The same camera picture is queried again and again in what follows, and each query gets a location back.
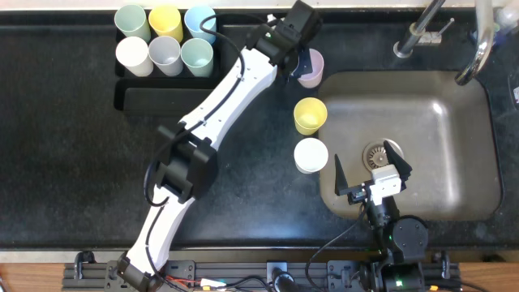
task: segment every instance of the yellow cup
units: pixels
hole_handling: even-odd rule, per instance
[[[177,7],[173,5],[161,5],[152,9],[149,13],[149,25],[159,36],[173,37],[178,42],[182,41],[182,20]]]
[[[295,128],[303,135],[312,135],[326,122],[328,111],[324,103],[317,98],[303,98],[295,105]]]

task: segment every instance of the blue cup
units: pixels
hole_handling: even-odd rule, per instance
[[[211,15],[215,15],[214,10],[209,6],[195,6],[190,8],[186,15],[184,15],[184,23],[189,29],[189,32],[193,38],[200,38],[206,40],[209,44],[212,44],[216,40],[216,36],[203,32],[200,29],[200,23],[202,20],[208,18]],[[204,28],[215,32],[217,30],[216,18],[208,20],[204,24]]]

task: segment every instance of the wooden floor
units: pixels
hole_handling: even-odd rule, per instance
[[[463,281],[489,291],[519,291],[519,263],[467,263],[460,267]],[[63,264],[0,264],[0,277],[11,292],[57,292],[63,269]]]

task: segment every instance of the faucet base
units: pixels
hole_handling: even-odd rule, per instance
[[[400,44],[400,41],[397,41],[395,45],[392,47],[393,53],[399,58],[409,58],[411,57],[411,54],[413,54],[413,50],[411,50],[409,53],[404,54],[398,50],[398,45]]]

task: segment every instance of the pink cup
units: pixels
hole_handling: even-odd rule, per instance
[[[324,59],[323,55],[315,49],[310,49],[310,60],[313,72],[302,75],[298,78],[299,83],[304,88],[314,88],[323,79]]]

